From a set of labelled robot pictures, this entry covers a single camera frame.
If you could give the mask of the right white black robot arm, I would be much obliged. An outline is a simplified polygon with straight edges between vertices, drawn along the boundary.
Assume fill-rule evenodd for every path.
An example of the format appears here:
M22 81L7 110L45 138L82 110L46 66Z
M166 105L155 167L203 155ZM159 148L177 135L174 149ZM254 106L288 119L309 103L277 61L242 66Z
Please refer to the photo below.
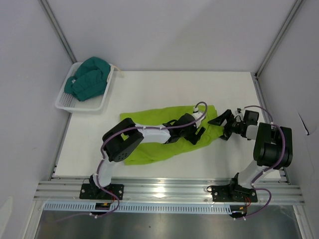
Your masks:
M226 186L228 197L233 201L252 193L255 183L274 170L289 166L292 161L292 130L274 123L259 123L258 119L258 112L238 108L236 114L226 110L208 122L223 126L223 135L220 137L223 140L238 134L255 142L252 162Z

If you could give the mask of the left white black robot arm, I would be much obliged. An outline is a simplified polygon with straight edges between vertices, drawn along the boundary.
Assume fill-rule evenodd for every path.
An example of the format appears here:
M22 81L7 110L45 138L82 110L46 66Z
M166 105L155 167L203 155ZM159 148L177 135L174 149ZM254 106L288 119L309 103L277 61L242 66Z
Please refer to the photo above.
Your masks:
M137 124L131 118L122 120L102 137L102 159L89 179L91 194L97 199L107 196L114 166L128 158L140 144L172 144L181 138L197 144L205 132L200 126L205 117L206 113L194 110L192 114L185 113L177 120L157 126Z

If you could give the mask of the teal green shorts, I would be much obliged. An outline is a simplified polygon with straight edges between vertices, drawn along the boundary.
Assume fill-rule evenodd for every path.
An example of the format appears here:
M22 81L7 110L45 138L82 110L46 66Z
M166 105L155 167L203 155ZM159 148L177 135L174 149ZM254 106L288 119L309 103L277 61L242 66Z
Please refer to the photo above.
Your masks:
M91 57L67 79L64 93L72 95L80 102L103 95L110 72L111 65L108 62L98 57Z

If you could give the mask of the lime green shorts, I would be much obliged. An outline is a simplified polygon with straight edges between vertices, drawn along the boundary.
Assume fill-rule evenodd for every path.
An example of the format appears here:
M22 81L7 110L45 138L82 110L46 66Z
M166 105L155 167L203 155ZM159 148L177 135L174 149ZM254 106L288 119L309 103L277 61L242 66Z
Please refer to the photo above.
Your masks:
M194 106L175 106L134 113L121 113L120 120L131 118L137 126L164 127L165 123L171 120L178 120L185 113L192 114L193 108ZM206 117L201 121L199 126L199 128L204 128L205 132L195 145L184 137L179 138L175 142L167 143L170 138L168 130L141 129L140 132L143 134L144 139L130 156L124 160L124 164L126 166L151 164L210 145L214 140L223 135L222 126L208 123L208 121L216 117L217 110L213 105L209 105Z

